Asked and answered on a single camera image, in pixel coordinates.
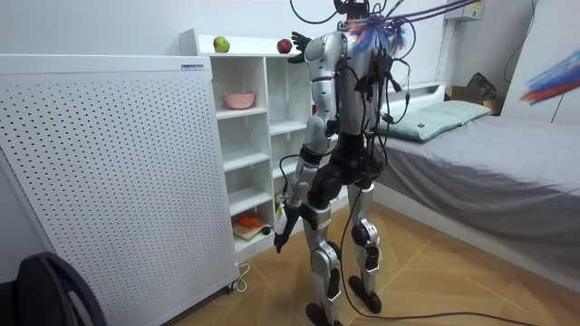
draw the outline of apple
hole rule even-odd
[[[214,49],[217,53],[227,53],[229,51],[229,42],[224,36],[218,36],[214,39]]]
[[[290,42],[289,40],[281,40],[280,42],[278,42],[278,52],[279,53],[290,53],[290,50],[292,50],[292,42]]]

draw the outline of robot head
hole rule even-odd
[[[368,0],[363,0],[361,3],[357,3],[356,0],[346,0],[345,3],[341,0],[334,0],[334,7],[338,14],[346,14],[347,20],[366,18],[370,14]]]

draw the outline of black chair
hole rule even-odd
[[[89,285],[53,253],[30,256],[18,277],[0,283],[0,324],[4,326],[106,326]]]

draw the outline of wooden floor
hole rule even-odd
[[[340,243],[347,217],[347,208],[333,214],[330,240]],[[382,315],[471,311],[538,325],[580,325],[580,294],[386,207],[374,205],[370,219],[381,236],[383,261],[377,292],[382,298]],[[347,279],[359,274],[349,240],[347,234],[343,249],[343,275]],[[252,269],[245,277],[245,292],[211,298],[169,324],[311,325],[305,316],[305,306],[316,302],[316,298],[304,235],[294,235],[281,254],[270,248],[249,263]],[[343,325],[510,325],[470,316],[395,322],[369,320],[357,317],[344,297],[344,289],[341,290],[339,317]],[[362,308],[356,297],[353,301]]]

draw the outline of pink bowl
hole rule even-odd
[[[226,104],[234,110],[249,109],[255,97],[253,92],[230,92],[224,96]]]

